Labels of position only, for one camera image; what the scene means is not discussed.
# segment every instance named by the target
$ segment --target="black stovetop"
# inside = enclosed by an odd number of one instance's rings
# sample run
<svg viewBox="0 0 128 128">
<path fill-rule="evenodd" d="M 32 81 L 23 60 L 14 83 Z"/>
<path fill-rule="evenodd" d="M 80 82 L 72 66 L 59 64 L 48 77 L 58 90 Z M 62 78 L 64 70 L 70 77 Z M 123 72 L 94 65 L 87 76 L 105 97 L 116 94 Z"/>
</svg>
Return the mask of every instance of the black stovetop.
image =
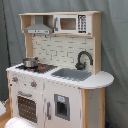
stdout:
<svg viewBox="0 0 128 128">
<path fill-rule="evenodd" d="M 56 68 L 57 66 L 54 65 L 48 65 L 48 64 L 38 64 L 38 66 L 33 67 L 33 68 L 27 68 L 24 65 L 18 66 L 16 68 L 21 69 L 21 70 L 26 70 L 29 72 L 36 72 L 36 73 L 46 73 L 47 71 L 50 71 L 54 68 Z"/>
</svg>

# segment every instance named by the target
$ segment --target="range hood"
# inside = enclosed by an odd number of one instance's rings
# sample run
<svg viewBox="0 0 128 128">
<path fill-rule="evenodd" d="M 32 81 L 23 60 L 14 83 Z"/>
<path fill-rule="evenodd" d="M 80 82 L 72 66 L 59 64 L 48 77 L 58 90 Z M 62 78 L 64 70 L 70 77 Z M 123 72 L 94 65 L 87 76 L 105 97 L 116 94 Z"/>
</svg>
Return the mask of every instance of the range hood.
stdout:
<svg viewBox="0 0 128 128">
<path fill-rule="evenodd" d="M 25 28 L 25 33 L 52 34 L 53 29 L 44 25 L 43 16 L 35 16 L 35 24 Z"/>
</svg>

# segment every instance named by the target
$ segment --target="oven door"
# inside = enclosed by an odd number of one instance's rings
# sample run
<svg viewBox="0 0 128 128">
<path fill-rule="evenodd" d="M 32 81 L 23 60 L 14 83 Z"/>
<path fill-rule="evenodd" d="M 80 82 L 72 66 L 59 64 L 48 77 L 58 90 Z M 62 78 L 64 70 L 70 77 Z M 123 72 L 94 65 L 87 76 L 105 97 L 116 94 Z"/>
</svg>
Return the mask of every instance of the oven door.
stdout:
<svg viewBox="0 0 128 128">
<path fill-rule="evenodd" d="M 55 15 L 55 33 L 78 33 L 78 15 Z"/>
<path fill-rule="evenodd" d="M 43 126 L 43 94 L 11 86 L 13 116 L 26 119 L 36 128 Z"/>
<path fill-rule="evenodd" d="M 45 82 L 45 128 L 82 128 L 81 92 L 58 82 Z"/>
</svg>

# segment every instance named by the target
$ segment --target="backsplash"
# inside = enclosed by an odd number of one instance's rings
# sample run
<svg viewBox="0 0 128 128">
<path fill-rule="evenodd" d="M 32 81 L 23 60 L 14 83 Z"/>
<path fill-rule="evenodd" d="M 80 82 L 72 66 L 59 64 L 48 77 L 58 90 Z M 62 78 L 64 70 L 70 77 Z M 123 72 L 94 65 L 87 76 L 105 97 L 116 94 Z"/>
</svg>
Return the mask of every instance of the backsplash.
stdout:
<svg viewBox="0 0 128 128">
<path fill-rule="evenodd" d="M 75 68 L 78 54 L 85 50 L 93 58 L 93 38 L 33 34 L 32 42 L 33 56 L 39 57 L 41 63 Z M 86 62 L 85 70 L 93 71 L 93 66 L 86 55 L 82 55 L 81 62 Z"/>
</svg>

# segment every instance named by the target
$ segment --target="faucet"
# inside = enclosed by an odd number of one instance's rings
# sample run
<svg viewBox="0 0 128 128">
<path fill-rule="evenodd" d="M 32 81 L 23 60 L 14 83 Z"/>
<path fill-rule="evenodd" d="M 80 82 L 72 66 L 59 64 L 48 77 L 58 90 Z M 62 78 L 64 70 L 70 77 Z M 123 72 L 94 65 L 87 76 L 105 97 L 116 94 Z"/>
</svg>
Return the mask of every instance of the faucet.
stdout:
<svg viewBox="0 0 128 128">
<path fill-rule="evenodd" d="M 77 63 L 76 66 L 75 66 L 75 67 L 77 68 L 77 70 L 83 70 L 83 69 L 85 69 L 85 63 L 84 63 L 84 64 L 80 63 L 80 58 L 81 58 L 81 56 L 82 56 L 83 54 L 86 54 L 86 55 L 89 57 L 89 59 L 90 59 L 90 65 L 93 65 L 92 56 L 91 56 L 88 52 L 82 51 L 82 52 L 80 52 L 80 53 L 78 54 L 78 63 Z"/>
</svg>

